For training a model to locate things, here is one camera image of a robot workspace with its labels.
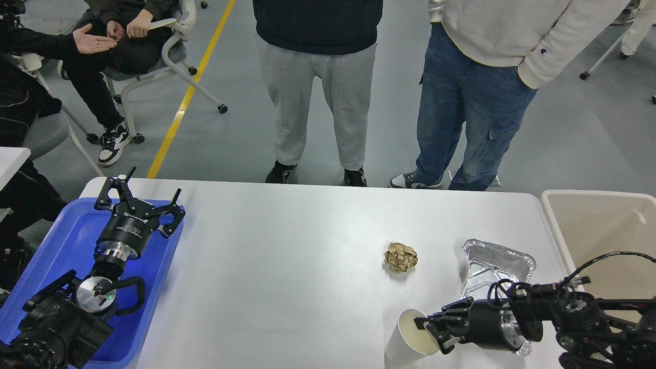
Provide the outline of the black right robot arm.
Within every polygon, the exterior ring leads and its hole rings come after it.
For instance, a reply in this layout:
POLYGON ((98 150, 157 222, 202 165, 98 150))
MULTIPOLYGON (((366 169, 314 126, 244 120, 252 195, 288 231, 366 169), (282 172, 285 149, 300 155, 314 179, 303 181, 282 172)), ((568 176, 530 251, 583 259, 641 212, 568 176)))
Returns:
POLYGON ((484 299, 463 298, 413 324, 448 354, 456 343, 518 351, 523 341, 541 341, 543 322, 549 321, 564 349, 563 368, 654 368, 654 298, 602 299, 574 290, 590 282, 579 276, 583 269, 617 255, 621 252, 600 255, 560 282, 499 280, 484 299))

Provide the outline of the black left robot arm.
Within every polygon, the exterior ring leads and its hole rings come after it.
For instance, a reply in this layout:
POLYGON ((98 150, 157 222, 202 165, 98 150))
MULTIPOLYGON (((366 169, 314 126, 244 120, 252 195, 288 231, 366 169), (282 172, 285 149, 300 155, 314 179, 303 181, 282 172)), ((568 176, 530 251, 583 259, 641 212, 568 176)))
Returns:
POLYGON ((182 231, 173 199, 106 178, 69 203, 2 307, 2 368, 121 368, 154 315, 182 231))

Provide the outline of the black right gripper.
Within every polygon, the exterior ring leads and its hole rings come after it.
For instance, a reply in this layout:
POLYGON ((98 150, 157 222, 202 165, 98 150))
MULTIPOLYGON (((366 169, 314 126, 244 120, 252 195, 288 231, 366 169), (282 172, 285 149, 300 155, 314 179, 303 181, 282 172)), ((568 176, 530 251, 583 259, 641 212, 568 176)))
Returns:
POLYGON ((414 318, 414 324, 418 330, 425 330, 428 324, 438 327, 439 330, 428 330, 428 334, 444 355, 452 352, 458 343, 512 352, 520 350, 525 343, 513 312, 493 309, 485 299, 459 299, 443 306, 440 312, 414 318), (445 330, 449 324, 455 325, 453 335, 445 330))

